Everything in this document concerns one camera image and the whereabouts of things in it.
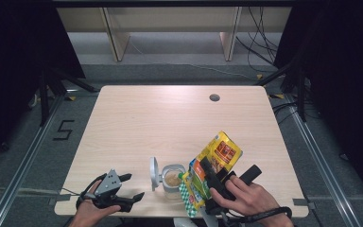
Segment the wire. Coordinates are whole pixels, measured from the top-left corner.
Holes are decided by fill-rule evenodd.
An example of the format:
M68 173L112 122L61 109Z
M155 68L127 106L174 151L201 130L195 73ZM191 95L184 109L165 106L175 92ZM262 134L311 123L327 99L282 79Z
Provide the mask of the wire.
M137 48L137 46L134 45L134 43L129 40L131 46L136 49L143 57L144 59L148 62L148 63L151 63L151 64L169 64L169 65L176 65L176 64L173 64L173 63L168 63L168 62L153 62L153 61L149 61L147 59L147 56L146 54L141 51L139 48ZM257 79L252 79L250 78L249 76L246 76L244 74L236 74L236 73L229 73L229 72L225 72L225 71L222 71L222 70L218 70L218 69L215 69L215 68L210 68L210 67L204 67L204 66L199 66L199 65L195 65L195 64L186 64L186 65L189 65L189 66L192 66L192 67L196 67L196 68L199 68L199 69L205 69L205 70L212 70L212 71L216 71L218 73L222 73L222 74L226 74L226 75L232 75L232 76L239 76L239 77L244 77L246 79L250 79L250 80L255 80L257 81Z
M72 220L73 220L73 216L66 220L66 222L63 224L63 227L68 226L70 224L70 222L72 222Z
M251 47L252 47L252 45L253 44L258 44L259 46L261 46L261 47L264 47L266 50L267 50L267 52L268 52L268 54L269 54L269 57L271 58L271 61L274 61L274 58L275 58L275 54L273 53L273 52L276 52L276 50L274 50L274 49L272 49L270 46L269 46L269 44L271 44L271 45L273 45L273 46L275 46L276 48L277 48L277 45L276 44L274 44L273 42L271 42L268 38L267 38L267 36L265 35L265 29L264 29L264 20L263 20L263 16L264 16L264 8L259 8L260 9L260 21L259 21L259 23L257 23L257 20L255 19L255 17L253 16L253 13L252 13L252 11L251 11L251 8L249 7L249 11L250 11L250 14L251 14L251 18L252 18L252 20L254 21L254 23L255 23L255 26L256 26L256 32L255 32L255 35L254 35L254 37L252 38L252 36L250 35L250 33L248 32L248 34L249 34L249 37L251 38L251 40L252 40L252 42L251 42ZM262 38L263 38L263 40L264 40L264 42L265 42L265 45L266 46L262 46L262 45L260 45L258 42L256 42L255 41L255 39L256 39L256 37L257 37L257 35L258 35L258 33L262 36Z
M278 115L278 113L279 113L282 109L284 109L285 107L296 106L296 105L297 105L297 101L296 101L296 102L290 102L290 103L281 104L281 105L279 105L279 106L272 107L272 109L276 109L276 110L274 110L273 112L274 112L275 116L277 116L277 115Z
M246 49L248 49L250 52L252 52L254 55L258 56L259 58L261 58L262 60L266 61L268 64L273 64L272 61L266 59L264 56L260 55L258 52L254 51L253 49L249 48L248 46L246 46L245 44L243 44L243 42L240 41L240 39L236 36L235 37L244 47L246 47Z
M5 187L0 187L0 194L5 191ZM58 191L45 190L45 189L35 189L35 188L19 188L18 194L20 196L56 196L59 194Z
M67 192L70 192L70 193L72 193L72 196L79 196L80 194L79 193L76 193L76 192L73 192L73 191L71 191L71 190L69 190L69 189L66 189L66 188L62 188L63 190L65 190L65 191L67 191Z
M286 119L288 119L291 115L295 114L297 111L294 111L287 115L285 118L283 118L281 121L278 122L278 125L282 124Z
M261 70L261 69L256 69L254 68L254 66L252 66L251 62L250 62L250 53L253 52L254 54L256 54L257 52L252 50L252 44L250 45L250 47L245 46L247 48L247 50L249 50L249 54L247 55L247 62L249 63L249 67L257 72L262 72L262 73L274 73L275 71L269 71L269 70ZM258 57L260 57L261 59L265 60L267 63L269 63L270 65L273 65L273 63L267 59L265 59L263 56L261 56L260 54L257 55Z

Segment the gray carpet floor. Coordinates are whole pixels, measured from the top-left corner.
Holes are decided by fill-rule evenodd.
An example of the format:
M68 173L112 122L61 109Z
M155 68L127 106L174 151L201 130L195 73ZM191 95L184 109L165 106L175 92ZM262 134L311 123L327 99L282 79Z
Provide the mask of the gray carpet floor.
M265 71L272 67L259 66ZM212 65L213 69L198 68L192 65L83 65L86 82L96 88L108 84L215 84L253 85L259 73L245 65ZM280 94L283 78L275 79L266 86L270 95ZM69 217L57 216L54 212L56 194L61 189L78 143L88 122L97 99L97 94L82 91L77 86L65 82L75 100L67 98L53 116L53 121L38 147L38 153L24 178L13 205L3 222L3 226L62 226ZM272 106L285 103L285 99L271 98ZM315 106L307 100L305 105L307 125L312 131L320 150L335 174L342 190L350 200L355 214L363 224L363 184L350 163L339 158L341 150L323 123ZM291 111L283 108L276 118L285 139L285 144L296 170L302 191L314 204L306 218L294 218L298 226L346 226L337 205L325 185L303 137L298 131ZM41 108L37 105L24 114L13 130L8 144L10 149L0 153L0 197L10 183L19 164L22 162L41 120ZM62 120L74 120L73 130L68 140L56 141L63 134L58 132ZM119 218L105 218L98 226L116 226Z

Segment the black wristband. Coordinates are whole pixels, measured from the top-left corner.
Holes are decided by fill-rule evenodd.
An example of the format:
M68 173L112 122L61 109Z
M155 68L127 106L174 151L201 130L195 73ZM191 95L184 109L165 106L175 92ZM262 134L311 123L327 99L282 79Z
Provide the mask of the black wristband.
M254 223L260 219L269 218L271 216L279 215L285 213L288 218L291 218L292 212L291 209L287 206L281 206L266 212L262 212L252 216L245 216L238 219L229 219L229 222L239 222L239 223Z
M99 180L103 180L106 177L106 173L102 174L101 176L95 178L95 180L93 180L88 186L87 188L85 188L84 191L82 191L78 197L78 200L76 201L76 209L78 209L78 207L81 205L81 203L84 201L84 196L85 194L88 192L88 189L90 189L91 186L94 185L95 182L99 181Z

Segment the black cable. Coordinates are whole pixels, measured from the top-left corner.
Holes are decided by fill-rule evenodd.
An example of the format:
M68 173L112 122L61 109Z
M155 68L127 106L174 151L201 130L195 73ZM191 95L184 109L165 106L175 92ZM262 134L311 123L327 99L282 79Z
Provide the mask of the black cable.
M264 39L264 42L265 42L265 44L267 46L267 52L269 54L269 57L270 57L270 59L272 61L274 61L275 56L274 56L273 52L270 51L270 46L268 45L267 37L265 36L264 19L263 19L263 16L264 16L264 8L261 7L259 9L259 13L260 13L260 21L259 21L259 27L258 27L258 29L259 29L259 32L260 32L260 34L261 34L262 38Z
M121 217L119 217L119 219L120 219L120 221L122 222L122 224L126 223L125 218L121 218Z
M70 224L70 222L72 222L72 220L73 220L73 216L72 216L72 217L70 217L69 219L67 219L67 220L66 220L66 222L63 224L63 226L62 226L62 227L67 227L67 226L69 226L69 224Z
M259 58L261 58L262 60L266 61L268 64L273 64L272 61L266 59L264 56L262 56L261 54L259 54L258 52L254 51L253 49L249 48L248 46L246 46L245 44L243 44L243 42L240 41L240 39L238 39L238 37L235 37L246 49L248 49L250 52L252 52L253 54L255 54L256 56L258 56Z
M266 46L264 46L264 45L262 45L262 44L259 44L258 42L256 42L253 38L252 38L252 36L250 35L250 33L249 32L247 32L248 33L248 35L249 35L249 37L251 38L251 40L255 43L255 44L257 44L259 47L262 47L262 48L264 48L264 49L267 49L267 47Z
M274 106L274 107L272 107L272 109L274 109L273 113L275 114L275 116L277 116L279 114L279 112L282 109L284 109L285 107L296 106L296 105L297 105L297 102L295 101L295 102L290 102L290 103L284 103L279 106Z
M263 40L264 40L264 42L265 42L265 44L266 44L266 49L267 49L267 51L268 51L268 53L269 53L269 57L271 58L271 60L273 61L273 58L275 58L275 56L274 56L274 54L273 54L273 52L271 52L270 51L270 46L268 45L268 43L271 43L271 44L273 44L274 46L277 46L276 44L274 44L274 43L272 43L267 37L266 37L266 35L265 35L265 29L264 29L264 20L263 20L263 16L264 16L264 8L260 8L260 21L259 21L259 23L257 23L257 21L255 20L255 17L253 16L253 14L252 14L252 11L251 11L251 8L249 7L249 11L250 11L250 14L251 14L251 18L252 18L252 20L254 21L254 23L255 23L255 26L256 26L256 28L257 28L257 30L256 30L256 32L255 32L255 36L254 36L254 38L252 38L252 36L249 34L249 36L250 36L250 38L253 40L253 41L255 41L255 39L256 39L256 36L257 36L257 34L259 33L261 36L262 36L262 38L263 38Z
M281 121L278 122L278 125L282 124L286 119L288 119L291 115L295 114L297 111L294 111L293 113L290 113L285 118L283 118Z
M249 67L257 72L262 72L262 73L273 73L274 71L268 71L268 70L260 70L260 69L256 69L254 66L252 66L251 62L250 62L250 52L252 51L252 49L250 47L247 47L247 49L249 50L249 53L247 55L247 62L249 63Z

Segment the jar lid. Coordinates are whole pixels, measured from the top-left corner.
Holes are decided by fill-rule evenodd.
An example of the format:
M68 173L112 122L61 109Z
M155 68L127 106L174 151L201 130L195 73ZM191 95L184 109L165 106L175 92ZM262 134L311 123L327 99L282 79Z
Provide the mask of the jar lid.
M151 173L152 191L155 191L155 188L162 182L162 174L159 174L158 162L155 157L150 158L149 169Z

